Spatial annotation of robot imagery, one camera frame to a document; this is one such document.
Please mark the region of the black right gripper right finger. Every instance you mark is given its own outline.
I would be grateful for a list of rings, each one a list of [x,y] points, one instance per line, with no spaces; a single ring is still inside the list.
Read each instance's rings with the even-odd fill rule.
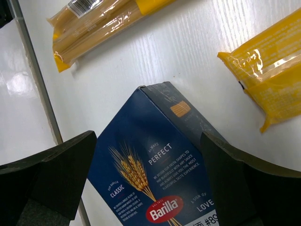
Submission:
[[[210,133],[201,153],[221,226],[299,226],[301,173],[246,153]]]

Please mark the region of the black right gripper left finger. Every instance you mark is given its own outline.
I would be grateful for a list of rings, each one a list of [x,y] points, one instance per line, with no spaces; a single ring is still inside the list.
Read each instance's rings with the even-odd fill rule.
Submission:
[[[94,131],[0,167],[2,226],[68,226],[96,146]]]

